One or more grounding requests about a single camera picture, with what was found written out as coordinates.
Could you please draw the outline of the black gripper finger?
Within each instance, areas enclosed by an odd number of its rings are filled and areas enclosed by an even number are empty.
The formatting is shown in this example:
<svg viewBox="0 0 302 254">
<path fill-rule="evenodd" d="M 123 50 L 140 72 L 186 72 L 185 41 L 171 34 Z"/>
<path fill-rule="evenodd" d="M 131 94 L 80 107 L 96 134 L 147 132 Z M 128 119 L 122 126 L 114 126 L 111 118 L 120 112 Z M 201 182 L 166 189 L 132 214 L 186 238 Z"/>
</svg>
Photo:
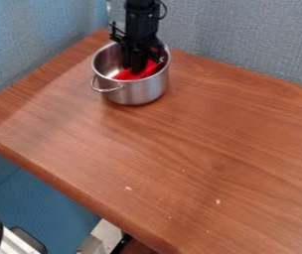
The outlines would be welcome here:
<svg viewBox="0 0 302 254">
<path fill-rule="evenodd" d="M 122 46 L 123 65 L 131 70 L 136 70 L 136 50 L 135 47 L 124 44 Z"/>
<path fill-rule="evenodd" d="M 148 50 L 144 50 L 138 53 L 138 67 L 136 67 L 138 72 L 140 72 L 144 69 L 144 67 L 147 66 L 147 62 L 148 62 Z"/>
</svg>

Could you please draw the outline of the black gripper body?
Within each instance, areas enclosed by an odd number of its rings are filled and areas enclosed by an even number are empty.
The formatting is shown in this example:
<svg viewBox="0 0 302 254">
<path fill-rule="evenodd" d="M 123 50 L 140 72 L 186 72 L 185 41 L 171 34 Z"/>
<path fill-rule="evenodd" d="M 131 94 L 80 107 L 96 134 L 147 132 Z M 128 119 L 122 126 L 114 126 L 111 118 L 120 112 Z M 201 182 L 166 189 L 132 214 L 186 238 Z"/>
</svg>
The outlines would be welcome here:
<svg viewBox="0 0 302 254">
<path fill-rule="evenodd" d="M 161 58 L 165 44 L 158 38 L 159 22 L 166 18 L 167 7 L 162 0 L 126 0 L 126 26 L 120 30 L 111 23 L 110 39 L 120 47 L 128 44 L 135 47 L 138 53 L 148 50 L 148 58 L 155 61 Z"/>
</svg>

